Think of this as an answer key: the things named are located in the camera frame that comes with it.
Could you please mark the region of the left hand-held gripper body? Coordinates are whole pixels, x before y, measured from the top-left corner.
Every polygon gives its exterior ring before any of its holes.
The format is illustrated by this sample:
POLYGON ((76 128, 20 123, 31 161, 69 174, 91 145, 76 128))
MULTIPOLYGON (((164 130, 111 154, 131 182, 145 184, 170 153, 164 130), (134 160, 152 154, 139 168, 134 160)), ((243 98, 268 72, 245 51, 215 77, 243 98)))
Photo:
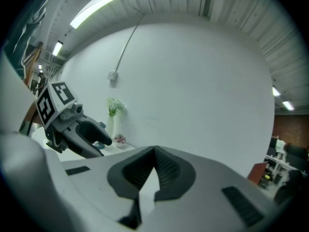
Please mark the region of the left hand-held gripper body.
POLYGON ((62 153, 68 148, 64 132, 83 115, 83 105, 62 81, 48 82, 35 105, 48 140, 46 144, 62 153))

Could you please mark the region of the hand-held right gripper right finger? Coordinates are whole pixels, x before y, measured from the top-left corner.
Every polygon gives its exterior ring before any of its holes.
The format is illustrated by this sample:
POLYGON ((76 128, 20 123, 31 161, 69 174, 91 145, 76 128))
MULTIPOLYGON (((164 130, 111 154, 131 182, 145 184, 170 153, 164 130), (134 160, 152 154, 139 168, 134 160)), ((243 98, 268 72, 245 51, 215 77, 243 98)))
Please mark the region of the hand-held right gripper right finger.
POLYGON ((165 147, 195 169, 196 179, 179 199, 156 202, 144 222, 146 232, 255 232, 261 231, 278 213, 278 207, 260 189, 228 166, 208 158, 165 147), (247 227, 228 198, 226 187, 235 187, 262 215, 247 227))

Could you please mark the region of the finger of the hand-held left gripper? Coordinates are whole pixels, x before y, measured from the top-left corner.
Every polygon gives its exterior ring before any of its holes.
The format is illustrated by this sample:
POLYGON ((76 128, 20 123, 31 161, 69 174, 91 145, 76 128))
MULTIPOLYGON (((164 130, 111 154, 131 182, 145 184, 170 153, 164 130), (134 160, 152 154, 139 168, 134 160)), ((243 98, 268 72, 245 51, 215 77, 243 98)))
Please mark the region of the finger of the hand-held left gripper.
POLYGON ((103 157, 101 153, 93 144, 88 144, 76 133, 76 127, 65 129, 61 132, 62 138, 65 140, 68 148, 84 158, 103 157))
POLYGON ((76 133, 89 145, 95 142, 100 142, 104 145, 111 145, 112 139, 104 128, 94 119, 82 115, 76 121, 76 133))

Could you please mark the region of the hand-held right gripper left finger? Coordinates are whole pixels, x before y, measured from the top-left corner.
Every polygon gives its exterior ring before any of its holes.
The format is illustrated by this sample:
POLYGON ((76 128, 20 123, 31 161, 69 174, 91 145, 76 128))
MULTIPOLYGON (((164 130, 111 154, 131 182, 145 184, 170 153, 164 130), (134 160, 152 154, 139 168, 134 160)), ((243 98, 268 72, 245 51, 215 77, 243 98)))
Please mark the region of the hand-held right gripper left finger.
POLYGON ((61 162, 55 151, 46 150, 52 181, 76 232, 132 232, 120 223, 131 215, 133 200, 119 197, 107 173, 116 163, 139 150, 106 157, 61 162))

